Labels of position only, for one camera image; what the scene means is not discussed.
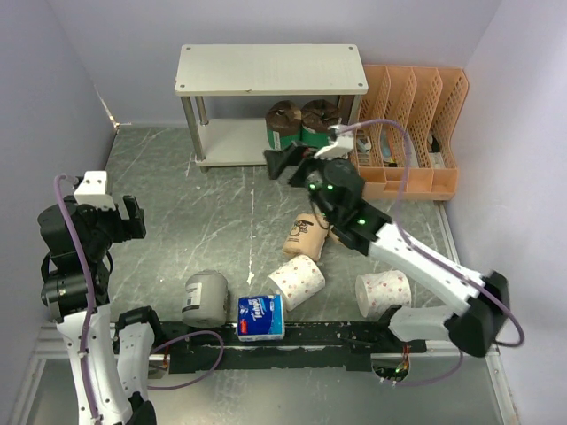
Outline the green brown paper roll labelled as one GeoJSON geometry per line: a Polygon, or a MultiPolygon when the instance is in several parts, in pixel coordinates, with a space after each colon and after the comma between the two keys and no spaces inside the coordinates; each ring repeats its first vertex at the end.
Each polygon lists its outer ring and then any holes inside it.
{"type": "Polygon", "coordinates": [[[301,142],[309,147],[322,148],[328,144],[328,128],[340,124],[340,110],[325,99],[307,102],[301,108],[301,142]]]}

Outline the tan cartoon paper roll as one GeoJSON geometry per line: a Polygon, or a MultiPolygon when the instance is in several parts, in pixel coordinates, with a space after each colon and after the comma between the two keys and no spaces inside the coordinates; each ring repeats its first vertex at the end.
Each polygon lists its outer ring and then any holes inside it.
{"type": "Polygon", "coordinates": [[[283,244],[283,252],[288,256],[306,255],[318,261],[329,234],[329,225],[320,216],[301,213],[293,222],[283,244]]]}

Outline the tan barcode paper roll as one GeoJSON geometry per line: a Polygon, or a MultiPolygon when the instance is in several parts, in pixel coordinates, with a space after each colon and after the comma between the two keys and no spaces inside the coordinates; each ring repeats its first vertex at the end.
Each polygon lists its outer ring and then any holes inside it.
{"type": "Polygon", "coordinates": [[[328,237],[335,243],[340,243],[339,236],[335,233],[334,227],[332,225],[330,225],[329,227],[328,237]]]}

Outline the grey paper roll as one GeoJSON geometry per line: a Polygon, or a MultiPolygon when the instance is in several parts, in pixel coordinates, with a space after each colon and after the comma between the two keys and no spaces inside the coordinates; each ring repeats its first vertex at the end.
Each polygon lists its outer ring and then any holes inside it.
{"type": "Polygon", "coordinates": [[[182,322],[193,328],[217,328],[227,321],[228,281],[215,270],[192,275],[184,286],[182,322]]]}

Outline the blue Tempo tissue pack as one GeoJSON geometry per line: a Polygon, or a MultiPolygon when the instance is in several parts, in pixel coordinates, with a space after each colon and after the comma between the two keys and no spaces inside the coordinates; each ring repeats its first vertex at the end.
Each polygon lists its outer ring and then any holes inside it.
{"type": "Polygon", "coordinates": [[[284,303],[280,295],[238,299],[237,337],[241,342],[279,341],[284,335],[284,303]]]}

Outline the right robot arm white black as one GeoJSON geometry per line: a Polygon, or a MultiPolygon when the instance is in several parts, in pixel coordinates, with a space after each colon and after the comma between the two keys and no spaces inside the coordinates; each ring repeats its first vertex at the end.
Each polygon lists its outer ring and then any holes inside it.
{"type": "Polygon", "coordinates": [[[307,190],[346,248],[398,268],[443,301],[436,308],[387,308],[387,323],[376,331],[382,350],[395,352],[414,340],[439,340],[482,358],[496,344],[511,315],[504,275],[470,270],[409,236],[388,214],[364,200],[365,181],[347,159],[320,158],[297,145],[263,155],[272,180],[294,166],[289,185],[307,190]]]}

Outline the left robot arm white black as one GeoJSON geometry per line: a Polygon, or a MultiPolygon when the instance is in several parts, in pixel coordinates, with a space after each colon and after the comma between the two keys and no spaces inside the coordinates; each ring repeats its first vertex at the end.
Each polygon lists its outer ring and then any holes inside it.
{"type": "Polygon", "coordinates": [[[148,396],[149,357],[163,347],[166,332],[149,306],[110,321],[110,249],[145,237],[143,209],[132,196],[123,201],[126,218],[117,205],[76,195],[60,197],[37,218],[48,247],[41,299],[66,346],[81,424],[157,421],[148,396]]]}

